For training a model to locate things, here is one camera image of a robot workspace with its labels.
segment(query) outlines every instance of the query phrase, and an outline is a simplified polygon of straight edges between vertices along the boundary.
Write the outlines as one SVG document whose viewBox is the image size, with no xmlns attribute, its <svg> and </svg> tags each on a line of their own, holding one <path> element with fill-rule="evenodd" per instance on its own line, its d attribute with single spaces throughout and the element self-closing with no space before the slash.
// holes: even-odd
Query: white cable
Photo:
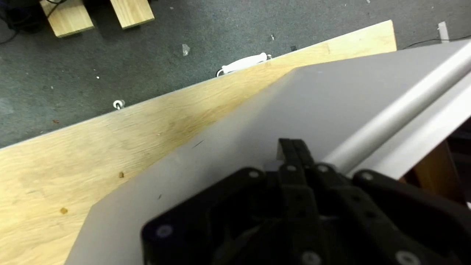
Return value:
<svg viewBox="0 0 471 265">
<path fill-rule="evenodd" d="M 231 73 L 231 72 L 237 72 L 237 70 L 242 70 L 242 69 L 264 63 L 264 61 L 267 61 L 269 58 L 271 58 L 271 54 L 267 54 L 267 52 L 243 57 L 243 58 L 236 60 L 236 61 L 233 61 L 230 64 L 224 64 L 218 70 L 217 76 L 227 75 L 227 73 Z"/>
</svg>

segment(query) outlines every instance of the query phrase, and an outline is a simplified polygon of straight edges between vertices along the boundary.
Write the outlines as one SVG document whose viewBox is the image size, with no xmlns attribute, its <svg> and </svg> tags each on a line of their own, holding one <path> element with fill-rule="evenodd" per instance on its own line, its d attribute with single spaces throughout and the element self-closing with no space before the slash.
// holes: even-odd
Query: black mechanical part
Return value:
<svg viewBox="0 0 471 265">
<path fill-rule="evenodd" d="M 280 139 L 275 172 L 244 167 L 141 229 L 146 265 L 471 263 L 471 213 L 361 170 L 353 181 Z"/>
</svg>

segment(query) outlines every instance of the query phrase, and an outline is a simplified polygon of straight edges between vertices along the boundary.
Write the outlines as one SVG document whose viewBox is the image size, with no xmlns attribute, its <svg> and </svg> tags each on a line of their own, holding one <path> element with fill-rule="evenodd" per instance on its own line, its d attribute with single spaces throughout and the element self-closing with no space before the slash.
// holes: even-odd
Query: gray carpet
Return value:
<svg viewBox="0 0 471 265">
<path fill-rule="evenodd" d="M 156 22 L 136 29 L 103 7 L 81 35 L 21 33 L 0 45 L 0 147 L 113 111 L 116 98 L 130 105 L 209 79 L 244 55 L 280 55 L 386 19 L 399 48 L 436 42 L 440 20 L 452 38 L 471 33 L 470 0 L 370 1 L 159 0 Z"/>
</svg>

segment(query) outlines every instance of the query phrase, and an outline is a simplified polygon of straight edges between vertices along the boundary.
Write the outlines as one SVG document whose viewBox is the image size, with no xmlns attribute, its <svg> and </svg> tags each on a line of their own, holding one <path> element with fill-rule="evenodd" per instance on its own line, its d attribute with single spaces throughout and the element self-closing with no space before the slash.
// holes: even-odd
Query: screw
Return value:
<svg viewBox="0 0 471 265">
<path fill-rule="evenodd" d="M 295 172 L 297 167 L 293 164 L 287 164 L 286 169 Z"/>
<path fill-rule="evenodd" d="M 250 176 L 250 178 L 258 178 L 258 176 L 261 176 L 261 173 L 259 173 L 258 170 L 250 170 L 250 172 L 249 172 L 249 176 Z"/>
<path fill-rule="evenodd" d="M 365 178 L 367 181 L 373 181 L 374 176 L 370 172 L 364 172 L 362 178 Z"/>
<path fill-rule="evenodd" d="M 406 251 L 406 250 L 396 251 L 396 260 L 400 265 L 421 265 L 421 260 L 418 259 L 418 256 L 415 253 Z"/>
<path fill-rule="evenodd" d="M 172 232 L 174 232 L 174 228 L 172 225 L 168 225 L 168 223 L 161 225 L 156 231 L 158 236 L 161 238 L 169 236 Z"/>
<path fill-rule="evenodd" d="M 321 170 L 321 172 L 328 172 L 328 166 L 327 164 L 318 164 L 318 169 Z"/>
<path fill-rule="evenodd" d="M 315 251 L 303 251 L 300 256 L 302 265 L 321 265 L 322 260 L 318 253 Z"/>
</svg>

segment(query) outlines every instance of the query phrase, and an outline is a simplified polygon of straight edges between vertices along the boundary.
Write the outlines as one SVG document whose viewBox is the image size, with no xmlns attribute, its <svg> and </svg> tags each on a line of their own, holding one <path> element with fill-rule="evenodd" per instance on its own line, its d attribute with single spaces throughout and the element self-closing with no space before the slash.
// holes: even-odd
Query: white debris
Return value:
<svg viewBox="0 0 471 265">
<path fill-rule="evenodd" d="M 113 101 L 113 107 L 118 110 L 118 108 L 122 108 L 127 102 L 124 100 L 115 100 Z"/>
<path fill-rule="evenodd" d="M 183 52 L 183 55 L 189 55 L 190 54 L 190 45 L 189 44 L 181 44 L 181 52 Z"/>
</svg>

